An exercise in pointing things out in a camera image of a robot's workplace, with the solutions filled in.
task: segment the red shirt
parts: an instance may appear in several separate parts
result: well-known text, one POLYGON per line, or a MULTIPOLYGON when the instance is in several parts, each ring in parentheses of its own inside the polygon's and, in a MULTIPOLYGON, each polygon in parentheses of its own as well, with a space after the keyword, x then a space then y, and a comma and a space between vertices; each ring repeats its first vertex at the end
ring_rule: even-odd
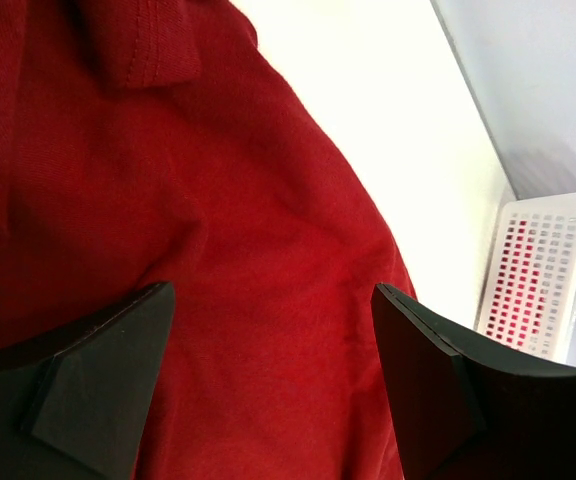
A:
POLYGON ((0 348, 160 280, 137 478, 400 478, 369 298, 412 286, 246 18, 0 0, 0 348))

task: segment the white floor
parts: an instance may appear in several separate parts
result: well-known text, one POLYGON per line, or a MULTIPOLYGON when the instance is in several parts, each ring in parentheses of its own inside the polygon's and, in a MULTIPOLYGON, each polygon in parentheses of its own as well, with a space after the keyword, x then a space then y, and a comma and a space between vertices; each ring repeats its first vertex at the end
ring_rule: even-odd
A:
POLYGON ((430 2, 234 3, 372 195, 420 300, 473 326, 512 194, 430 2))

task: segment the white basket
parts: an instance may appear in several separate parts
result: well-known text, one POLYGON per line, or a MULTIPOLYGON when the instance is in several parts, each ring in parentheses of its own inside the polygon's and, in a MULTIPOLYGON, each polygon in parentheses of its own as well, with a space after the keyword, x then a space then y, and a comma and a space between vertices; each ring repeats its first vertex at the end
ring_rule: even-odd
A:
POLYGON ((501 212, 477 331, 564 363, 576 318, 576 193, 501 212))

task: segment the seam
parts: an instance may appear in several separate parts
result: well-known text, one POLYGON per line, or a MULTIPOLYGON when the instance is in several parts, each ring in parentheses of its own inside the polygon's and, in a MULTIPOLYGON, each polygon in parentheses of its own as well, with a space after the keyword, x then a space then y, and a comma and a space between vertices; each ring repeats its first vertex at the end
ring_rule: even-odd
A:
POLYGON ((153 83, 157 81, 159 76, 159 0, 155 0, 155 77, 153 78, 153 83))
POLYGON ((132 72, 135 67, 135 58, 137 57, 137 49, 139 48, 139 35, 141 31, 141 0, 137 1, 137 35, 135 36, 135 44, 132 49, 132 59, 130 60, 130 67, 128 67, 128 74, 126 76, 126 86, 130 86, 132 79, 132 72))
POLYGON ((141 75, 141 87, 145 87, 146 86, 146 73, 148 72, 148 66, 149 66, 149 62, 150 62, 150 51, 152 50, 152 15, 151 15, 151 4, 150 4, 151 0, 146 0, 146 18, 148 19, 148 35, 147 35, 147 40, 148 40, 148 49, 146 50, 146 61, 144 63, 144 71, 142 72, 141 75))

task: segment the white wall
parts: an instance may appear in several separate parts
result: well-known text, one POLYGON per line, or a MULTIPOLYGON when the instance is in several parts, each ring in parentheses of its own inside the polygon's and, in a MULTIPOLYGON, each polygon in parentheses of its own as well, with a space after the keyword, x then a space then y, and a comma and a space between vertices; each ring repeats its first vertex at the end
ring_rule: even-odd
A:
POLYGON ((576 191, 576 0, 432 1, 517 195, 576 191))
POLYGON ((420 300, 473 325, 507 180, 430 2, 234 3, 372 195, 420 300))

